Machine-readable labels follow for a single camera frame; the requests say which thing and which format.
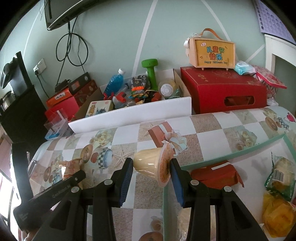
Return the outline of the white wall socket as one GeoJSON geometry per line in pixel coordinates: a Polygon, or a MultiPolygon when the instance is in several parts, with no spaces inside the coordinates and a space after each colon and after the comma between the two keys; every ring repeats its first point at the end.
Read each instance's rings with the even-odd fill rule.
{"type": "Polygon", "coordinates": [[[33,68],[36,75],[40,75],[47,68],[44,58],[42,58],[33,68]]]}

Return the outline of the pudding jelly cup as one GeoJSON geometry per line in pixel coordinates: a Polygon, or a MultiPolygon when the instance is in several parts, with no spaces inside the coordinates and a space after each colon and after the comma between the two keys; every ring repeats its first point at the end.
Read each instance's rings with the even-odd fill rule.
{"type": "Polygon", "coordinates": [[[161,148],[141,150],[135,153],[133,166],[135,170],[157,181],[160,187],[165,187],[170,180],[170,160],[174,150],[169,142],[164,142],[161,148]]]}

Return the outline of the checkered picture tablecloth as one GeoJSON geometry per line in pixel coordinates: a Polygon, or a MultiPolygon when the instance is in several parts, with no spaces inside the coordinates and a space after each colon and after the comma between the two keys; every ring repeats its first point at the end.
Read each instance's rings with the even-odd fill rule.
{"type": "MultiPolygon", "coordinates": [[[[192,170],[213,162],[228,160],[242,183],[233,190],[261,221],[265,181],[275,156],[295,161],[295,117],[285,108],[236,110],[168,119],[167,123],[187,142],[178,154],[181,166],[192,170]]],[[[155,148],[149,129],[160,121],[80,133],[41,145],[34,155],[36,166],[30,176],[34,194],[62,179],[62,162],[79,159],[92,150],[84,164],[83,188],[91,188],[110,178],[126,158],[155,148]]],[[[178,217],[181,208],[171,184],[161,188],[157,181],[134,172],[125,203],[113,209],[117,240],[140,240],[156,235],[159,240],[179,240],[178,217]]]]}

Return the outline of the blue wet wipes pack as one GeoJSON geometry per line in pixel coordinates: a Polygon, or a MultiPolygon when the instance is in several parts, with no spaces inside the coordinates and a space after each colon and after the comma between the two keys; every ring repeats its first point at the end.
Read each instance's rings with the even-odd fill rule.
{"type": "Polygon", "coordinates": [[[239,75],[254,75],[256,73],[255,68],[244,61],[238,61],[235,65],[234,70],[239,75]]]}

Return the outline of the white foam board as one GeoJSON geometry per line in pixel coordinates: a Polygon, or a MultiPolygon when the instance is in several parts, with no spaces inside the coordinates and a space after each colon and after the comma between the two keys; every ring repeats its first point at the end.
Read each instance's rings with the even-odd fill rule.
{"type": "Polygon", "coordinates": [[[191,97],[180,97],[112,110],[69,123],[74,133],[87,133],[106,128],[134,125],[148,121],[190,116],[191,97]]]}

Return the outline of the white shelf cabinet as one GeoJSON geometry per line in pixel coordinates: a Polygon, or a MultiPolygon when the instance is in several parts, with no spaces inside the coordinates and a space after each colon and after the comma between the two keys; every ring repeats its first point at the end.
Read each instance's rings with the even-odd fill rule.
{"type": "Polygon", "coordinates": [[[295,44],[279,37],[265,34],[265,67],[285,86],[276,94],[278,104],[295,112],[295,44]]]}

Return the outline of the clear plastic box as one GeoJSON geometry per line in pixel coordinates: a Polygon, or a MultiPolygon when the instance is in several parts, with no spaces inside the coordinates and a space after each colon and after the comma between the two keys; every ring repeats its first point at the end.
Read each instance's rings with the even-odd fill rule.
{"type": "Polygon", "coordinates": [[[49,117],[44,124],[47,129],[46,140],[69,137],[74,134],[69,126],[68,116],[63,109],[49,113],[49,117]]]}

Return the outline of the white round jar lid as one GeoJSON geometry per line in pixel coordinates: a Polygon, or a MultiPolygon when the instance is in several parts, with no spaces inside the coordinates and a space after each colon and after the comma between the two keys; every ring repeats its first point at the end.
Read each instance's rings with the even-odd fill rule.
{"type": "Polygon", "coordinates": [[[173,79],[165,79],[158,85],[159,93],[166,99],[175,96],[177,88],[178,86],[173,79]]]}

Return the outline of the small red gift box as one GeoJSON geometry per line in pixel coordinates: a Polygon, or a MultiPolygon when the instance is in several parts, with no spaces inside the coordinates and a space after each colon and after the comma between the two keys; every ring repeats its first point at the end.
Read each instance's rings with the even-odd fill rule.
{"type": "Polygon", "coordinates": [[[192,179],[201,181],[208,188],[223,189],[225,186],[234,186],[238,183],[244,188],[240,174],[229,161],[194,169],[191,172],[192,179]]]}

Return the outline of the teal rimmed white tray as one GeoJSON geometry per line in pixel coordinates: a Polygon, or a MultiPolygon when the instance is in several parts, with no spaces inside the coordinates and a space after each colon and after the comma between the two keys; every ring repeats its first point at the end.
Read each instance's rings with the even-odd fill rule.
{"type": "Polygon", "coordinates": [[[189,166],[171,161],[165,240],[295,240],[295,149],[280,135],[189,166]]]}

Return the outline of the swiss roll snack packet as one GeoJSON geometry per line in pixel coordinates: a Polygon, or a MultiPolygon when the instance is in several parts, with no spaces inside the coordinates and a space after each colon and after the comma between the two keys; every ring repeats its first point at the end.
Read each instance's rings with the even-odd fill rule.
{"type": "Polygon", "coordinates": [[[84,163],[81,158],[73,159],[71,161],[59,161],[59,165],[65,167],[63,180],[73,176],[76,172],[83,169],[84,163]]]}

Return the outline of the green dumbbell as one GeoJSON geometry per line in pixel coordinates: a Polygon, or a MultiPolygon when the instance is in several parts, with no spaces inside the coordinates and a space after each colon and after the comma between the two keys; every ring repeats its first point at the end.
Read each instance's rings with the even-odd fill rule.
{"type": "Polygon", "coordinates": [[[157,59],[147,59],[142,61],[142,67],[147,68],[147,74],[151,83],[152,90],[158,90],[158,85],[156,81],[156,74],[154,68],[158,66],[157,59]]]}

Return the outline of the yellow snack bag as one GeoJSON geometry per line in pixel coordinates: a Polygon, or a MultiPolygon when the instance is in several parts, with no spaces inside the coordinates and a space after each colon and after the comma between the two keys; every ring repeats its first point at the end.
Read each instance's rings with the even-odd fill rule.
{"type": "Polygon", "coordinates": [[[295,224],[295,206],[279,194],[265,192],[262,222],[271,237],[286,237],[295,224]]]}

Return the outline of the red patterned flat box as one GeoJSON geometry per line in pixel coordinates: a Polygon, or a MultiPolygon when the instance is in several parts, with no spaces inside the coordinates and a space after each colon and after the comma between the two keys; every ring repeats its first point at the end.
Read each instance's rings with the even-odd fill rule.
{"type": "Polygon", "coordinates": [[[287,86],[283,84],[271,71],[264,67],[260,67],[258,65],[253,66],[256,73],[256,78],[269,86],[276,87],[276,88],[282,88],[287,89],[287,86]]]}

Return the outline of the orange red stacked boxes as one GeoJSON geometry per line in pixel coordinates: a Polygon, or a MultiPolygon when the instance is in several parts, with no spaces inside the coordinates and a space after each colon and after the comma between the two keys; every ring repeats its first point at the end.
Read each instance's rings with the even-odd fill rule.
{"type": "Polygon", "coordinates": [[[46,101],[48,110],[45,115],[48,120],[58,110],[62,110],[69,120],[79,111],[98,87],[88,72],[70,81],[66,88],[46,101]]]}

